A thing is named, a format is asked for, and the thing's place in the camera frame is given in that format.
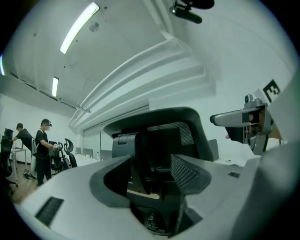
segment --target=person wearing headset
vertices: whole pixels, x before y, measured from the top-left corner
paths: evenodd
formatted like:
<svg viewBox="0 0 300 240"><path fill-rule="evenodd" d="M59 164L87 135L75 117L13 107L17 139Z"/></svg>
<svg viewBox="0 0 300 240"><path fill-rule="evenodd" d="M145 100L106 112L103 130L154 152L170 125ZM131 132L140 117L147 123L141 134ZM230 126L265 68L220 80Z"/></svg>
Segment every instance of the person wearing headset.
<svg viewBox="0 0 300 240"><path fill-rule="evenodd" d="M52 148L53 150L59 150L59 146L53 146L48 142L48 137L46 131L50 130L52 127L51 122L48 119L43 119L41 123L41 128L37 131L35 138L35 144L37 147L37 182L41 186L43 184L44 176L49 180L51 178L51 160L48 150Z"/></svg>

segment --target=hair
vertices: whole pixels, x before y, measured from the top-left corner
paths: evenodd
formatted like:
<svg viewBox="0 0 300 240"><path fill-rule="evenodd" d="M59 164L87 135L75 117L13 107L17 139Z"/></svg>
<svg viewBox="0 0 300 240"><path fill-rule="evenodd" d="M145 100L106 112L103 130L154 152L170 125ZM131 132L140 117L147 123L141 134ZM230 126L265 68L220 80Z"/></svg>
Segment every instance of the hair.
<svg viewBox="0 0 300 240"><path fill-rule="evenodd" d="M17 124L17 130L18 130L18 128L23 128L23 124L22 123L18 123Z"/></svg>

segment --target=black pants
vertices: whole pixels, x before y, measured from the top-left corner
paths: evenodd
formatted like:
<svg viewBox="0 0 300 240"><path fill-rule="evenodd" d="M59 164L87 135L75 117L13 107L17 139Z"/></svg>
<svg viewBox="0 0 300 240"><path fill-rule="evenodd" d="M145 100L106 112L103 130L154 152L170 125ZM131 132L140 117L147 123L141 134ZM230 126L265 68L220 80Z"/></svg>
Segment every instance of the black pants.
<svg viewBox="0 0 300 240"><path fill-rule="evenodd" d="M36 171L39 186L43 184L44 176L47 180L51 178L51 160L49 156L44 159L37 157Z"/></svg>

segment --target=ceiling light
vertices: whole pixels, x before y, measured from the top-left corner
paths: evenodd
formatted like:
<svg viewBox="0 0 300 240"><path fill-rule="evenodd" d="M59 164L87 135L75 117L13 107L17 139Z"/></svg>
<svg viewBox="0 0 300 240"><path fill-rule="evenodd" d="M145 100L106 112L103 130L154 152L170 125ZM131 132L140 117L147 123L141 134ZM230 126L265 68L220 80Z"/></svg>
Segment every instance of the ceiling light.
<svg viewBox="0 0 300 240"><path fill-rule="evenodd" d="M4 76L5 73L4 73L3 63L2 63L2 55L0 56L0 71L1 71L1 74Z"/></svg>
<svg viewBox="0 0 300 240"><path fill-rule="evenodd" d="M60 51L63 54L66 54L68 48L70 47L73 39L79 32L79 30L83 27L83 25L94 15L95 12L99 10L99 6L92 2L88 5L88 7L80 14L80 16L77 18L73 26L71 27L70 31L67 33L66 38L64 42L62 43L60 47Z"/></svg>
<svg viewBox="0 0 300 240"><path fill-rule="evenodd" d="M57 77L54 77L53 78L53 83L52 83L52 95L54 97L56 97L56 91L57 91L57 85L58 85L58 78Z"/></svg>

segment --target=floor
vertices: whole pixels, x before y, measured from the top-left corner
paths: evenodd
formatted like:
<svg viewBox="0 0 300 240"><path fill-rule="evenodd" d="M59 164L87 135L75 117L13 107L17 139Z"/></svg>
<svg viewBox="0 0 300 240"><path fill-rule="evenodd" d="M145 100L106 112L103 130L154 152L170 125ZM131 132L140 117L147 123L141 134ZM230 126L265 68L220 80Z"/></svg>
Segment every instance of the floor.
<svg viewBox="0 0 300 240"><path fill-rule="evenodd" d="M23 176L23 172L26 169L25 164L17 163L17 176L18 176L18 187L15 184L10 184L9 186L13 190L14 194L10 195L11 201L13 203L21 204L22 201L29 196L31 193L35 191L37 188L38 180L30 177L26 179ZM14 181L13 174L7 178L8 180Z"/></svg>

